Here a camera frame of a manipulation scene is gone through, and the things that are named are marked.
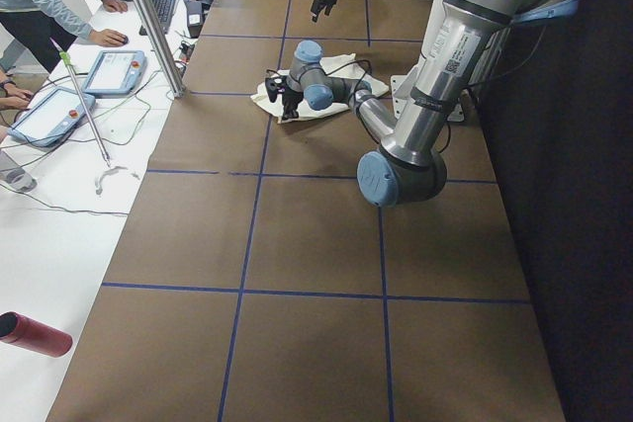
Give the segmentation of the cream long-sleeve cat shirt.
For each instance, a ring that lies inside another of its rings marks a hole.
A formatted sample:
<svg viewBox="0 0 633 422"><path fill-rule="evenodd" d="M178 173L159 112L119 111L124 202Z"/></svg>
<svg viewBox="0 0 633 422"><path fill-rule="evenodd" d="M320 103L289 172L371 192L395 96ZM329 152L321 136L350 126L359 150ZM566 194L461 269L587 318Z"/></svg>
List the cream long-sleeve cat shirt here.
<svg viewBox="0 0 633 422"><path fill-rule="evenodd" d="M381 98L390 91L390 86L388 84L374 78L369 72L365 72L367 66L363 67L361 64L356 62L355 53L326 56L320 61L320 65L324 72L329 73L331 77L353 79L354 81L362 78L371 86L372 94L376 97ZM281 119L283 114L282 98L278 96L277 101L275 103L271 103L268 100L263 83L260 83L257 86L256 92L250 96L250 99L256 106L271 115L277 124L319 120L344 113L349 110L346 103L334 102L325 110L314 111L310 108L308 102L303 100L298 107L299 117L294 120L283 121Z"/></svg>

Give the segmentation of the long metal grabber stick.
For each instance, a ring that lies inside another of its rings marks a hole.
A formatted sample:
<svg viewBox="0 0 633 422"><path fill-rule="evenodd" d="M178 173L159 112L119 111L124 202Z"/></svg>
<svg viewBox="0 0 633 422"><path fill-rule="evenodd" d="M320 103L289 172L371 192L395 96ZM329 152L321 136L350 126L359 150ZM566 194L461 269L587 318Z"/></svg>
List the long metal grabber stick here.
<svg viewBox="0 0 633 422"><path fill-rule="evenodd" d="M135 178L136 180L140 180L140 175L139 173L128 167L125 165L120 164L119 162L116 162L112 159L112 157L110 156L105 143L102 139L102 136L100 134L100 132L98 131L96 124L94 122L94 119L92 117L92 113L91 113L91 108L88 106L88 104L86 103L86 97L83 93L83 91L81 90L81 87L79 85L78 79L77 79L77 74L75 72L74 66L71 63L70 60L70 56L69 54L64 51L63 49L60 50L58 52L58 55L61 59L61 62L63 63L63 65L65 66L68 75L70 77L71 83L73 85L73 88L75 89L75 92L78 96L78 99L80 101L81 107L84 111L84 115L85 118L88 122L88 125L90 126L90 129L92 131L93 137L97 143L98 149L100 151L101 157L105 163L105 168L103 169L103 171L98 174L95 177L94 183L95 183L95 193L97 196L101 196L103 194L103 189L104 189L104 181L107 177L110 176L114 176L119 172L123 172L126 173L130 176L132 176L133 178Z"/></svg>

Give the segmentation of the black keyboard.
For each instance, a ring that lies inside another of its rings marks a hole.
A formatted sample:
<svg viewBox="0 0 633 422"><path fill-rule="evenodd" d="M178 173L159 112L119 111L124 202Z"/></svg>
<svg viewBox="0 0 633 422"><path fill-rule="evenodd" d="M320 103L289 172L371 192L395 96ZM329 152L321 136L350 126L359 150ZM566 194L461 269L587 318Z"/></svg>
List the black keyboard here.
<svg viewBox="0 0 633 422"><path fill-rule="evenodd" d="M159 25L162 31L167 34L171 25L171 20L175 12L177 0L151 0Z"/></svg>

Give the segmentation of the far blue teach pendant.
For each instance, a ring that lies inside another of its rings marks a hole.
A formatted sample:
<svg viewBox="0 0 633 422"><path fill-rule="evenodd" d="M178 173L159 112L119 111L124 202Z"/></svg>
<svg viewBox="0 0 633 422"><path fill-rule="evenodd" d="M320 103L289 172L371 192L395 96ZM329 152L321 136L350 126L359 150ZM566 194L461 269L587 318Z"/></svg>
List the far blue teach pendant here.
<svg viewBox="0 0 633 422"><path fill-rule="evenodd" d="M127 96L139 83L146 64L142 50L103 50L97 55L82 90L98 98Z"/></svg>

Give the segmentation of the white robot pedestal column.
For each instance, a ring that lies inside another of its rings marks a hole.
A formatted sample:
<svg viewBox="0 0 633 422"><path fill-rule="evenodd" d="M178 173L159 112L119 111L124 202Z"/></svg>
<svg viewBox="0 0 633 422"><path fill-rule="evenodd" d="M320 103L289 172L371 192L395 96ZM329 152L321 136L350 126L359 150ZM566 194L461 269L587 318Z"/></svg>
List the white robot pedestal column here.
<svg viewBox="0 0 633 422"><path fill-rule="evenodd" d="M474 0L433 0L417 64L392 78L396 116L416 98L451 115L491 37L507 20Z"/></svg>

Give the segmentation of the blue teach pendant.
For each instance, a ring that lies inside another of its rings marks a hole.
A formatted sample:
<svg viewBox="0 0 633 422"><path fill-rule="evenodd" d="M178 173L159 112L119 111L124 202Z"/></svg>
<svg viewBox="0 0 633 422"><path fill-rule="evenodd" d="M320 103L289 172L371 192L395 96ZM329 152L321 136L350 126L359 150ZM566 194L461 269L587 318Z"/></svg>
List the blue teach pendant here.
<svg viewBox="0 0 633 422"><path fill-rule="evenodd" d="M103 50L97 55L82 90L98 98L127 96L139 83L146 64L142 50Z"/></svg>
<svg viewBox="0 0 633 422"><path fill-rule="evenodd" d="M8 135L30 146L48 148L64 142L84 117L77 93L55 87L9 127Z"/></svg>

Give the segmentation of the near blue teach pendant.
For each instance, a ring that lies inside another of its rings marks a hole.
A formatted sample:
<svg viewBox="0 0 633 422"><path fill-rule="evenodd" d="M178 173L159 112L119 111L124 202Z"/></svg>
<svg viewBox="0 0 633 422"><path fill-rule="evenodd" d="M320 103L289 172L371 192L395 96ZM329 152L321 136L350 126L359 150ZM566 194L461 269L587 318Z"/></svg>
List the near blue teach pendant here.
<svg viewBox="0 0 633 422"><path fill-rule="evenodd" d="M48 148L64 142L84 117L77 93L55 87L9 127L8 135L30 146Z"/></svg>

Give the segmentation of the red metal bottle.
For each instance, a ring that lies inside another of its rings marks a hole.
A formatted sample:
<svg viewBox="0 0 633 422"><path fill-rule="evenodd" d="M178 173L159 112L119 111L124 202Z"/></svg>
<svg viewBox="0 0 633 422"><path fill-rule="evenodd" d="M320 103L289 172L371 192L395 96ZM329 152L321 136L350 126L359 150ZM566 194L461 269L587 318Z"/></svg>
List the red metal bottle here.
<svg viewBox="0 0 633 422"><path fill-rule="evenodd" d="M54 358L66 354L73 344L69 334L14 311L1 315L1 341Z"/></svg>

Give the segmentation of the person in grey shirt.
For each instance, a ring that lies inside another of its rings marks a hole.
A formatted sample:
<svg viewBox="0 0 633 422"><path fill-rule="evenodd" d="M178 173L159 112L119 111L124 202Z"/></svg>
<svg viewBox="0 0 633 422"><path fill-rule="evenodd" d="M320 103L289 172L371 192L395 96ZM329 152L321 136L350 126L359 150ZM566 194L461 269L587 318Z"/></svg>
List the person in grey shirt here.
<svg viewBox="0 0 633 422"><path fill-rule="evenodd" d="M77 39L105 47L123 46L125 34L98 31L76 15L63 0L1 0L1 25L48 72L60 61L57 50Z"/></svg>

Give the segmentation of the aluminium frame post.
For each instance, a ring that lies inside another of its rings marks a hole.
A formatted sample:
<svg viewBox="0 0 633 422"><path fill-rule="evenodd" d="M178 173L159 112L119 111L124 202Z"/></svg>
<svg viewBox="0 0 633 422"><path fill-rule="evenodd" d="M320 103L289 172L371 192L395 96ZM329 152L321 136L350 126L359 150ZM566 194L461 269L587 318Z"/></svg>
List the aluminium frame post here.
<svg viewBox="0 0 633 422"><path fill-rule="evenodd" d="M134 0L134 4L173 96L175 98L182 97L185 92L182 75L176 66L153 2L151 0Z"/></svg>

